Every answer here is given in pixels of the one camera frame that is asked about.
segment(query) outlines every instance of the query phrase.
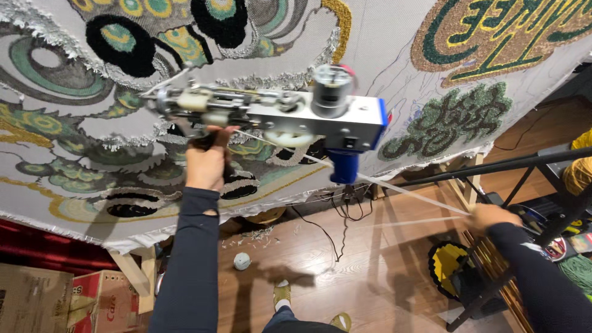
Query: power switch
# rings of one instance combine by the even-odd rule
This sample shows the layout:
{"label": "power switch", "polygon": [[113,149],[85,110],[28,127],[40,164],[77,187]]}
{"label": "power switch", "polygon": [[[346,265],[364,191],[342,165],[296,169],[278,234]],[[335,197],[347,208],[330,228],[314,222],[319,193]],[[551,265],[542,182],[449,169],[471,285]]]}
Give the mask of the power switch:
{"label": "power switch", "polygon": [[344,137],[343,147],[347,149],[353,149],[356,146],[356,141],[358,141],[357,137]]}

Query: hand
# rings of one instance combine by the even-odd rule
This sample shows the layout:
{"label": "hand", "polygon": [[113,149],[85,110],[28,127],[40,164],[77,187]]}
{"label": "hand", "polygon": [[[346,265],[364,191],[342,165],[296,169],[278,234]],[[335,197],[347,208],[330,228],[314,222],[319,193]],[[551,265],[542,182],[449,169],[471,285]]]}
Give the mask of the hand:
{"label": "hand", "polygon": [[484,233],[487,228],[501,222],[510,222],[513,225],[522,227],[521,218],[494,204],[478,203],[472,209],[469,218],[469,227],[477,232]]}
{"label": "hand", "polygon": [[230,136],[239,126],[229,126],[223,129],[218,126],[208,126],[206,130],[216,135],[214,144],[204,151],[192,145],[189,146],[185,157],[187,160],[187,183],[185,186],[202,188],[220,192],[224,187],[225,164],[230,163],[230,151],[226,148]]}

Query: white sock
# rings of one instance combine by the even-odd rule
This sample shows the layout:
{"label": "white sock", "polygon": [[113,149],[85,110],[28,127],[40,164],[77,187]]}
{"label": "white sock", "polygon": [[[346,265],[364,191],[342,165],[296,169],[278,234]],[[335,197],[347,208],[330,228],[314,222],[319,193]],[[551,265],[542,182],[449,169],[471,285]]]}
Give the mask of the white sock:
{"label": "white sock", "polygon": [[275,312],[279,311],[279,308],[281,308],[282,306],[287,305],[290,309],[292,309],[292,307],[290,306],[290,301],[287,299],[281,299],[279,300],[279,302],[275,305]]}

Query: black sleeve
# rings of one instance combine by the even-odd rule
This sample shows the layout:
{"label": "black sleeve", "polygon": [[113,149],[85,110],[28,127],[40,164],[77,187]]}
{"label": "black sleeve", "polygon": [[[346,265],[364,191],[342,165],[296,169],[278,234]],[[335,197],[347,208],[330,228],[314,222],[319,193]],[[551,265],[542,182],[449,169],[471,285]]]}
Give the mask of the black sleeve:
{"label": "black sleeve", "polygon": [[215,191],[185,187],[175,244],[149,332],[216,332],[218,327],[218,224]]}
{"label": "black sleeve", "polygon": [[504,222],[490,227],[488,235],[510,263],[536,333],[592,332],[592,303],[554,263],[541,255],[526,232]]}

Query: person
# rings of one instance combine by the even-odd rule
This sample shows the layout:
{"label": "person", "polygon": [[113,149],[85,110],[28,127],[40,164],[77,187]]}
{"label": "person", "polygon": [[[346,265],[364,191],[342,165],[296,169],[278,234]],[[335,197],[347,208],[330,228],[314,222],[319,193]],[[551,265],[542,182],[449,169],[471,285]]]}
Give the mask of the person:
{"label": "person", "polygon": [[[216,137],[207,151],[189,146],[187,182],[175,245],[162,282],[149,332],[216,332],[218,326],[218,199],[224,185],[226,148],[234,127],[208,127]],[[592,332],[592,303],[557,267],[544,259],[519,228],[520,218],[492,205],[477,205],[472,228],[487,235],[508,260],[533,329]],[[275,314],[263,333],[339,333],[352,325],[347,313],[331,324],[299,321],[290,308],[287,281],[274,288]]]}

